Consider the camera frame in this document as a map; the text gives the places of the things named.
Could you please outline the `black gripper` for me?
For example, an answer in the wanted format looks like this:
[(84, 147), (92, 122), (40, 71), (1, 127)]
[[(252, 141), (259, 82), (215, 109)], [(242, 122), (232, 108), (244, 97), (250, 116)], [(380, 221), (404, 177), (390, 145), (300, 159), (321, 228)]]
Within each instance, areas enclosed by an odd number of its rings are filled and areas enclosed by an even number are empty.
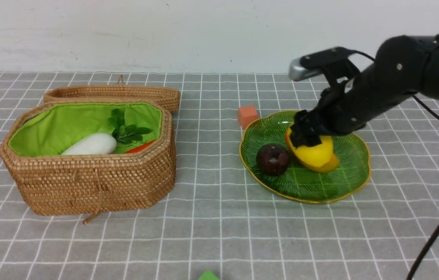
[(418, 91), (418, 70), (372, 64), (347, 83), (330, 90), (313, 110), (300, 110), (289, 127), (294, 148), (322, 144), (320, 135), (347, 135), (398, 106)]

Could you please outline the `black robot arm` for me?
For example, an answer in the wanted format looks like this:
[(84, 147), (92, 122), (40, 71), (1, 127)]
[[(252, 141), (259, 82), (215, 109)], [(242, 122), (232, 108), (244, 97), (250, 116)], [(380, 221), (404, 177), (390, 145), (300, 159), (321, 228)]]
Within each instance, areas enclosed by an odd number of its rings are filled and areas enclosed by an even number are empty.
[(417, 93), (439, 101), (439, 37), (392, 37), (363, 71), (349, 60), (356, 53), (334, 47), (291, 62), (292, 81), (322, 74), (329, 83), (314, 109), (296, 113), (289, 137), (295, 147), (348, 135)]

